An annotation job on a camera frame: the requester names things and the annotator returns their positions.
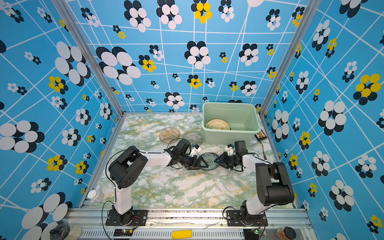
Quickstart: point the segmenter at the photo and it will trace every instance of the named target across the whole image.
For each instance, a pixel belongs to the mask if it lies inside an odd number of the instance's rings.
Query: green marble surface
[[[159,141],[159,134],[164,128],[179,129],[180,137],[189,130],[203,134],[201,120],[201,114],[128,114],[112,155],[129,146],[136,146],[148,152],[162,152],[167,147],[167,144]],[[263,145],[268,160],[275,162],[276,158],[268,140],[264,140]],[[204,142],[201,148],[198,156],[205,152],[221,155],[224,151],[224,145]],[[259,154],[260,157],[263,156],[262,145],[256,139],[247,144],[247,149],[249,152]],[[104,201],[92,202],[89,207],[100,208],[106,200],[114,202],[113,185],[106,178],[104,171],[96,190],[105,195]],[[256,176],[249,169],[236,172],[218,167],[211,171],[203,171],[154,166],[144,168],[132,185],[132,205],[135,208],[224,208],[226,206],[237,208],[244,200],[250,199],[255,194]],[[292,204],[276,207],[293,208]]]

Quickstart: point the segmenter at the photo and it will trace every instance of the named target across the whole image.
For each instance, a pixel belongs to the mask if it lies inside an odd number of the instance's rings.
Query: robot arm
[[[226,169],[236,166],[251,169],[256,174],[257,195],[244,201],[241,218],[246,225],[256,222],[258,216],[276,205],[285,205],[294,201],[294,192],[285,164],[269,163],[248,153],[244,141],[235,142],[235,148],[228,145],[215,162]]]
[[[116,202],[112,206],[112,211],[119,216],[121,225],[130,223],[133,217],[133,207],[131,203],[131,186],[136,181],[141,171],[145,167],[152,166],[171,166],[181,163],[187,170],[195,170],[208,167],[204,162],[201,166],[201,160],[196,154],[201,148],[198,145],[191,147],[187,140],[180,140],[176,146],[165,149],[164,154],[144,153],[135,146],[127,148],[116,160],[114,160],[108,170],[115,185]]]

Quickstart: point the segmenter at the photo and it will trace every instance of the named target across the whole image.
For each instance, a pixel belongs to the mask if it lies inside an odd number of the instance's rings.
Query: white bottle
[[[94,202],[101,202],[104,199],[104,194],[100,194],[96,190],[91,190],[87,197]]]

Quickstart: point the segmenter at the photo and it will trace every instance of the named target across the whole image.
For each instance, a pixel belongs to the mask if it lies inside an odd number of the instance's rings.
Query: plastic storage tub
[[[231,130],[206,128],[206,124],[212,119],[226,121]],[[256,108],[248,103],[204,103],[201,127],[205,143],[224,145],[235,141],[245,141],[247,144],[261,129]]]

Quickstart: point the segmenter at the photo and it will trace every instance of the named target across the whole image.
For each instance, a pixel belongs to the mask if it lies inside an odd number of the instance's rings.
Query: blue wallpaper
[[[0,10],[0,239],[49,239],[118,116],[50,1]]]
[[[321,1],[264,115],[318,239],[384,239],[383,14]]]
[[[66,1],[127,112],[262,104],[308,0]]]

